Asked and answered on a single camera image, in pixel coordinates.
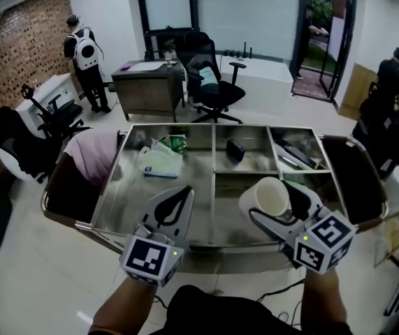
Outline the white round-window backpack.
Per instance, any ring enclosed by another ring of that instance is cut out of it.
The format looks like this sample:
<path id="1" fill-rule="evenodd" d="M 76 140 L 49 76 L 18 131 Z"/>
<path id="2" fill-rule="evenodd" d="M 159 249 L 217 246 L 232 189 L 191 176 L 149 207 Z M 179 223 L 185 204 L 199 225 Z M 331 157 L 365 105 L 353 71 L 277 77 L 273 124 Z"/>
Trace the white round-window backpack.
<path id="1" fill-rule="evenodd" d="M 98 47 L 89 37 L 89 29 L 80 29 L 82 37 L 76 33 L 72 36 L 76 39 L 73 59 L 80 70 L 87 70 L 99 64 Z"/>

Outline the black mesh office chair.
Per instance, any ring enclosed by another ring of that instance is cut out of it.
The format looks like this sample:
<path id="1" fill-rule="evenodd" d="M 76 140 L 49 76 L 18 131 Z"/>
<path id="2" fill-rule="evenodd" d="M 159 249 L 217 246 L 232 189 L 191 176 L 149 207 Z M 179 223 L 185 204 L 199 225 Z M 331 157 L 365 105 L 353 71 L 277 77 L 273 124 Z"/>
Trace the black mesh office chair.
<path id="1" fill-rule="evenodd" d="M 188 97 L 192 99 L 197 112 L 204 114 L 194 122 L 217 123 L 219 119 L 224 119 L 241 124 L 240 119 L 227 115 L 227 112 L 229 106 L 245 96 L 245 91 L 235 85 L 238 69 L 245 68 L 245 65 L 232 63 L 232 81 L 224 81 L 216 59 L 215 43 L 206 33 L 200 31 L 176 37 L 175 53 L 186 73 Z M 199 70 L 206 66 L 213 69 L 218 84 L 201 86 Z"/>

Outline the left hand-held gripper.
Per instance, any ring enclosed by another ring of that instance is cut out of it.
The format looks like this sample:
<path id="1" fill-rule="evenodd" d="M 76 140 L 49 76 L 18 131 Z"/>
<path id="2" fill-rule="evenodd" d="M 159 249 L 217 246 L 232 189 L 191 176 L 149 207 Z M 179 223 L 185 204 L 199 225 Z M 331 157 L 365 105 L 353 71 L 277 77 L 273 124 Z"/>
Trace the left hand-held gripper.
<path id="1" fill-rule="evenodd" d="M 126 275 L 164 287 L 189 251 L 187 235 L 195 192 L 176 186 L 149 199 L 142 222 L 125 239 L 119 261 Z"/>

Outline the white long paper strip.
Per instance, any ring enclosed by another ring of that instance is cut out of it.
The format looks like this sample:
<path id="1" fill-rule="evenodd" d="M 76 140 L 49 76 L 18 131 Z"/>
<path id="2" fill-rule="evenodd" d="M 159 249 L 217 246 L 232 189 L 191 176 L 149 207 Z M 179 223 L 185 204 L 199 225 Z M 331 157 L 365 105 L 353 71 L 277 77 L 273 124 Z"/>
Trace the white long paper strip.
<path id="1" fill-rule="evenodd" d="M 289 152 L 287 152 L 283 147 L 275 144 L 275 151 L 277 153 L 277 158 L 279 161 L 279 169 L 283 172 L 297 171 L 297 170 L 305 170 L 305 171 L 313 171 L 313 169 L 296 158 L 292 156 Z"/>

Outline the brown wooden desk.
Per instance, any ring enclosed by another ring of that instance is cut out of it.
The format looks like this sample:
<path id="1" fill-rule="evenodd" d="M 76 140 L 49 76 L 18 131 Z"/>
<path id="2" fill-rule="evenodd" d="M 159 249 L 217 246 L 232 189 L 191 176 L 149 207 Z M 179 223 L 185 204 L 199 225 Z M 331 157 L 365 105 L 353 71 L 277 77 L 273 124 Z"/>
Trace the brown wooden desk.
<path id="1" fill-rule="evenodd" d="M 130 61 L 136 64 L 141 61 Z M 156 70 L 112 74 L 113 90 L 117 94 L 125 119 L 132 114 L 170 117 L 177 121 L 176 109 L 185 106 L 182 65 L 174 61 Z"/>

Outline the person's dark clothing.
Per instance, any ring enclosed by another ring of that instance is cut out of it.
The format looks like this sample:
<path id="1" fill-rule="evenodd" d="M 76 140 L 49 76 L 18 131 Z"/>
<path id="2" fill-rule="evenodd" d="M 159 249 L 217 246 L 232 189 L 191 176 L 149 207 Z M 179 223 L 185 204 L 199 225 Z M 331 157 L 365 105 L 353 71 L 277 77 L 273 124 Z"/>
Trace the person's dark clothing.
<path id="1" fill-rule="evenodd" d="M 353 335 L 334 323 L 302 332 L 276 318 L 264 305 L 242 297 L 218 297 L 183 285 L 171 299 L 164 326 L 150 335 Z"/>

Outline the white paper sheet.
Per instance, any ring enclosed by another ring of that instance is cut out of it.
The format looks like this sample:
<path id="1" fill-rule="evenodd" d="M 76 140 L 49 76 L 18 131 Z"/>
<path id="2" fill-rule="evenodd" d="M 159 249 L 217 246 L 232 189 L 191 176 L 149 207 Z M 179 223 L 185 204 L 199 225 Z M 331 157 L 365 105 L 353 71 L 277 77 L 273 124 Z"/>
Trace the white paper sheet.
<path id="1" fill-rule="evenodd" d="M 149 71 L 156 70 L 160 68 L 165 63 L 162 61 L 141 61 L 134 65 L 132 65 L 127 71 L 128 72 L 137 72 L 137 71 Z"/>

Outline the small black box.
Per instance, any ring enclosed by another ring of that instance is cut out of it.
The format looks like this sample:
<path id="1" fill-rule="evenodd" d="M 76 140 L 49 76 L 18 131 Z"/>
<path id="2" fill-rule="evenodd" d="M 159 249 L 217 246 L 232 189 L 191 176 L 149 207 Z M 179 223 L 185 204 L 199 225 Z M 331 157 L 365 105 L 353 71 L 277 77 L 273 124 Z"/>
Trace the small black box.
<path id="1" fill-rule="evenodd" d="M 226 143 L 226 154 L 235 162 L 241 162 L 245 156 L 246 149 L 235 139 L 229 138 Z"/>

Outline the green snack packet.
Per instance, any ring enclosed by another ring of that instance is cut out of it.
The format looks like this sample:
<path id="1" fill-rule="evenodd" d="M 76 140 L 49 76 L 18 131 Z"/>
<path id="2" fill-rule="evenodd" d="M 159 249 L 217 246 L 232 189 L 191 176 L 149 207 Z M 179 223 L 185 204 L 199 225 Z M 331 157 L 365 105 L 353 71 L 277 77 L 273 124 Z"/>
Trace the green snack packet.
<path id="1" fill-rule="evenodd" d="M 165 135 L 158 140 L 152 139 L 151 149 L 165 154 L 171 152 L 184 155 L 188 149 L 186 135 Z"/>

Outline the person's left forearm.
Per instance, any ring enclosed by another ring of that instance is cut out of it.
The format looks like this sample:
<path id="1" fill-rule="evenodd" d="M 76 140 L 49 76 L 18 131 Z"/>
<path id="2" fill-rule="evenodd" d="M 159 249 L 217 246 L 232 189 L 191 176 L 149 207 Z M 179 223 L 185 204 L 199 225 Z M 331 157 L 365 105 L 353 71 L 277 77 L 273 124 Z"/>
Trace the person's left forearm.
<path id="1" fill-rule="evenodd" d="M 125 278 L 94 315 L 88 335 L 138 335 L 156 292 L 155 285 Z"/>

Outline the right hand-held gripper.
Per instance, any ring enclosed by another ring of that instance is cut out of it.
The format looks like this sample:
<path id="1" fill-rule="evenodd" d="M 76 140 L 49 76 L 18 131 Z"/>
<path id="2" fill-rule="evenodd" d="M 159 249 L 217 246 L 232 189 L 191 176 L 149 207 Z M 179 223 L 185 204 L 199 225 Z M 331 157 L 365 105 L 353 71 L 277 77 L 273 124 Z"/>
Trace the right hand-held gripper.
<path id="1" fill-rule="evenodd" d="M 274 217 L 251 208 L 249 217 L 270 238 L 284 240 L 282 252 L 292 263 L 323 275 L 347 255 L 356 228 L 338 210 L 323 206 L 313 190 L 292 181 L 284 185 L 291 209 Z"/>

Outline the white ceramic mug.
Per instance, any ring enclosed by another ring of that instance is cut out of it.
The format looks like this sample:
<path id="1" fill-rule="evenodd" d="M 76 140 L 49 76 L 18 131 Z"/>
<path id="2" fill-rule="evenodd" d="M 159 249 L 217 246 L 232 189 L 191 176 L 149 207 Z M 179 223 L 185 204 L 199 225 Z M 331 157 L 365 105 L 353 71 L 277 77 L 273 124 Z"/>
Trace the white ceramic mug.
<path id="1" fill-rule="evenodd" d="M 274 177 L 265 177 L 240 196 L 238 207 L 240 213 L 246 217 L 249 217 L 249 210 L 252 208 L 278 217 L 289 209 L 290 197 L 282 181 Z"/>

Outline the black chair with white base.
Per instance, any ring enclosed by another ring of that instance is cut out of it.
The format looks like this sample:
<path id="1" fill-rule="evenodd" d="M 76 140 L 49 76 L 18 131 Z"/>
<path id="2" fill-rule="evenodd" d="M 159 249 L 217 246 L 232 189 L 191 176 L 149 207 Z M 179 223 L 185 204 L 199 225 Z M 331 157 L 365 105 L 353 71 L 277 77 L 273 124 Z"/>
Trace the black chair with white base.
<path id="1" fill-rule="evenodd" d="M 0 107 L 0 149 L 11 155 L 20 170 L 36 178 L 38 183 L 51 176 L 61 147 L 59 137 L 35 136 L 17 111 Z"/>

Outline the pink cloth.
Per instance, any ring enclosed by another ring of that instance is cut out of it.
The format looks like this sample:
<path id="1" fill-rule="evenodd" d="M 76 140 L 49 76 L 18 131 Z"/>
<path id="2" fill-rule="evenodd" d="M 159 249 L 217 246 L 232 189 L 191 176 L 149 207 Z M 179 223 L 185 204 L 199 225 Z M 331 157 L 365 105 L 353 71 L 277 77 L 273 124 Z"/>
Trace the pink cloth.
<path id="1" fill-rule="evenodd" d="M 100 187 L 111 171 L 117 148 L 117 131 L 89 129 L 75 135 L 64 153 L 90 184 Z"/>

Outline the white low cabinet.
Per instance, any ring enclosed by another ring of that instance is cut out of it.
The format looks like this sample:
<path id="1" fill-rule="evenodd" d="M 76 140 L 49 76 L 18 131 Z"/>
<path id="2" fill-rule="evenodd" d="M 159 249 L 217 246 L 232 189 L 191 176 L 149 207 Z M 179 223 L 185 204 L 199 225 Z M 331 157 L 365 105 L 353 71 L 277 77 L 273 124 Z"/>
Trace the white low cabinet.
<path id="1" fill-rule="evenodd" d="M 53 112 L 54 108 L 51 100 L 57 95 L 60 95 L 55 101 L 57 107 L 61 107 L 71 100 L 74 100 L 76 103 L 79 101 L 78 93 L 69 73 L 50 77 L 34 90 L 33 98 L 48 112 Z"/>

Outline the white plastic tissue pack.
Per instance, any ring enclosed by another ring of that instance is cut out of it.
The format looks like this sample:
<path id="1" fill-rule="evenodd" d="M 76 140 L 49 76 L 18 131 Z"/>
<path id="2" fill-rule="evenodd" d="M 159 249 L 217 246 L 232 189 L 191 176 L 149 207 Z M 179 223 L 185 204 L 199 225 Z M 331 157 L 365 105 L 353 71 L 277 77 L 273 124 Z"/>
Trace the white plastic tissue pack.
<path id="1" fill-rule="evenodd" d="M 182 169 L 182 155 L 143 147 L 137 157 L 137 166 L 145 175 L 177 178 Z"/>

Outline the metal compartment tray cart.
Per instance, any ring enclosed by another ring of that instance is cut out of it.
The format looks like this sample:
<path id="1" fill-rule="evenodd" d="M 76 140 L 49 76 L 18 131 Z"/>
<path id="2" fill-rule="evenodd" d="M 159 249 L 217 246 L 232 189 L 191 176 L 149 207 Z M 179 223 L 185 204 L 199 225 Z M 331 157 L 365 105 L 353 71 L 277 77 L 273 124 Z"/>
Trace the metal compartment tray cart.
<path id="1" fill-rule="evenodd" d="M 177 178 L 144 175 L 138 152 L 152 139 L 186 135 Z M 176 186 L 191 186 L 194 204 L 186 239 L 190 251 L 181 270 L 195 274 L 249 274 L 292 267 L 284 242 L 257 228 L 237 207 L 238 198 L 264 177 L 292 181 L 313 190 L 323 206 L 347 217 L 342 192 L 320 139 L 311 128 L 247 124 L 136 124 L 119 134 L 113 166 L 100 190 L 90 223 L 73 227 L 95 242 L 121 252 L 125 236 L 143 217 L 147 201 Z M 229 138 L 245 149 L 241 162 L 226 154 Z M 313 171 L 283 172 L 275 151 L 286 140 L 319 164 Z"/>

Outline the black framed glass door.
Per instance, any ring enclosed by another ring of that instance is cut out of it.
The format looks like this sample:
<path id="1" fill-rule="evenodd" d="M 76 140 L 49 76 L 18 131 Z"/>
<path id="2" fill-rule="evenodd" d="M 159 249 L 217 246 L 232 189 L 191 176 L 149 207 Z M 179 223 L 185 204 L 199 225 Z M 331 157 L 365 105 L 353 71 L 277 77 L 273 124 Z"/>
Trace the black framed glass door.
<path id="1" fill-rule="evenodd" d="M 302 80 L 296 78 L 300 35 L 307 6 L 314 9 L 312 23 L 325 28 L 327 36 L 311 36 L 305 60 L 300 68 Z M 354 30 L 356 0 L 299 0 L 299 15 L 290 71 L 292 94 L 315 100 L 334 102 L 347 62 Z"/>

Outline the person's right forearm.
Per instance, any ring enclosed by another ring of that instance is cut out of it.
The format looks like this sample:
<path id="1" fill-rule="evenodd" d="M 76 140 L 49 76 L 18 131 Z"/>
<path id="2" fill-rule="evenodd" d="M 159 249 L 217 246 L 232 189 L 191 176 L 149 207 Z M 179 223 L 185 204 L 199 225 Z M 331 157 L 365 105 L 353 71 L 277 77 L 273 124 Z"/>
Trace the person's right forearm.
<path id="1" fill-rule="evenodd" d="M 321 275 L 307 270 L 300 310 L 301 330 L 306 334 L 329 334 L 329 329 L 347 323 L 335 269 Z"/>

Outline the brown cardboard sheet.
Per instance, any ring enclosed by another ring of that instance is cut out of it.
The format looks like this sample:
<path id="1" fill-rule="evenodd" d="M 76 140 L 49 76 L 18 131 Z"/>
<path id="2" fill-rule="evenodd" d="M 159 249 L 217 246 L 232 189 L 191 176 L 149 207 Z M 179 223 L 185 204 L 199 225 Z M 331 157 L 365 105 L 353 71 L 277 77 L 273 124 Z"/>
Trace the brown cardboard sheet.
<path id="1" fill-rule="evenodd" d="M 370 85 L 377 81 L 376 72 L 360 64 L 354 64 L 344 98 L 338 108 L 338 114 L 357 121 L 362 103 L 368 98 Z"/>

